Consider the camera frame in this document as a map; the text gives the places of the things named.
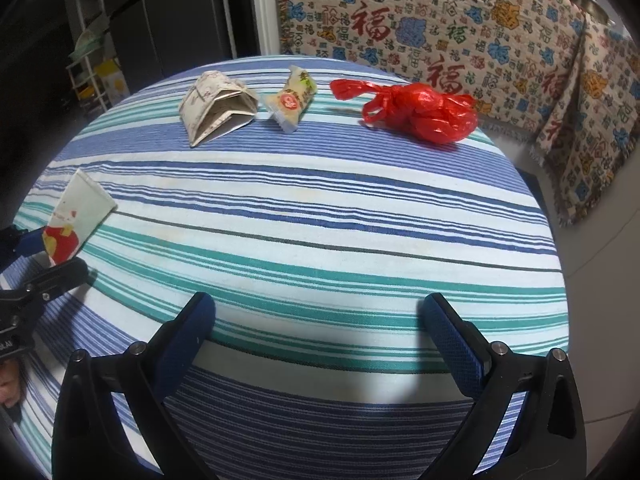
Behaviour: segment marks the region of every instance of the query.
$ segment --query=table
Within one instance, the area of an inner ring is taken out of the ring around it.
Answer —
[[[257,121],[191,149],[177,108],[204,70],[278,91],[290,64],[319,92],[300,128]],[[333,99],[334,78],[401,82],[309,57],[238,59],[178,74],[86,127],[38,179],[15,219],[46,224],[76,168],[118,208],[79,255],[94,270],[49,303],[36,330],[18,439],[50,474],[50,436],[75,348],[148,340],[198,290],[216,325],[166,405],[223,478],[416,478],[469,409],[430,339],[420,298],[442,292],[486,338],[515,351],[566,348],[560,263],[546,218],[481,131],[450,146],[360,124],[367,96]],[[15,287],[42,255],[0,277]],[[124,428],[154,461],[124,398]],[[497,460],[513,399],[484,465]]]

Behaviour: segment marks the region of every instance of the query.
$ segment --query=metal screw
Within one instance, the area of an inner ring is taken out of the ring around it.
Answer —
[[[75,352],[73,352],[71,354],[71,359],[73,361],[75,361],[76,363],[79,363],[80,361],[82,361],[84,358],[86,357],[86,350],[76,350]]]
[[[129,346],[129,352],[133,355],[140,355],[146,350],[146,343],[143,341],[136,341]]]
[[[491,350],[498,355],[505,355],[509,351],[509,347],[502,341],[494,341],[491,343]]]
[[[564,361],[566,359],[566,353],[561,348],[554,348],[551,351],[551,355],[555,357],[558,361]]]

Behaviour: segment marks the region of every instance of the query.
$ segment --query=plastic bag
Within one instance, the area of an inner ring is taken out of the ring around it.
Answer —
[[[424,83],[380,86],[336,79],[329,87],[340,101],[373,92],[376,96],[362,107],[365,123],[385,121],[392,129],[438,144],[462,140],[478,126],[476,100],[470,95],[441,94]]]

